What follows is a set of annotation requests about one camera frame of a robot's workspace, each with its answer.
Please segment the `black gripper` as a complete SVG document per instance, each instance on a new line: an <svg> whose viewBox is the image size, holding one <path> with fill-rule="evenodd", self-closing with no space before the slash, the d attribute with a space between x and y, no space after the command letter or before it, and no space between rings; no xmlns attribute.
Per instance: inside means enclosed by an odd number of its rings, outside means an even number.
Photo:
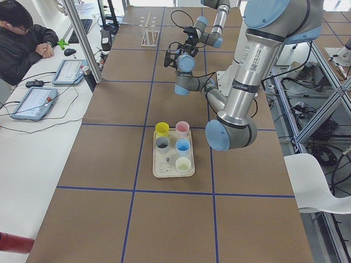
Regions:
<svg viewBox="0 0 351 263"><path fill-rule="evenodd" d="M185 27L183 32L186 33L188 36L184 42L179 46L179 50L181 54L188 54L190 56L196 56L197 52L199 51L196 47L197 43L199 42L199 36L197 34L197 30L194 27Z"/></svg>
<svg viewBox="0 0 351 263"><path fill-rule="evenodd" d="M178 67L177 58L182 54L181 50L177 49L174 53L171 52L171 49L168 48L165 53L164 58L164 67Z"/></svg>

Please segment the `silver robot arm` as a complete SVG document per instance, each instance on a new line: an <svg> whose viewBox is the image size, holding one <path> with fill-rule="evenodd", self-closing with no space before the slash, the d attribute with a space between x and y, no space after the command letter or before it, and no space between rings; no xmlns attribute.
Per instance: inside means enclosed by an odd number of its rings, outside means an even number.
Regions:
<svg viewBox="0 0 351 263"><path fill-rule="evenodd" d="M230 92L223 95L209 77L195 77L197 44L222 45L222 32L229 14L229 1L203 1L217 11L213 29L205 31L207 19L197 18L184 29L187 38L172 53L167 51L165 67L176 73L175 92L201 92L216 111L206 125L208 144L217 151L243 148L257 137L257 127L248 115L261 81L276 64L285 45L310 42L321 34L323 1L248 1L244 12L246 44L233 76Z"/></svg>
<svg viewBox="0 0 351 263"><path fill-rule="evenodd" d="M181 54L187 53L194 57L198 52L198 43L214 48L220 48L223 43L223 28L230 11L230 1L227 0L204 0L201 4L217 11L211 32L206 32L208 20L204 16L199 16L192 26L185 27L183 32L187 38L177 49Z"/></svg>

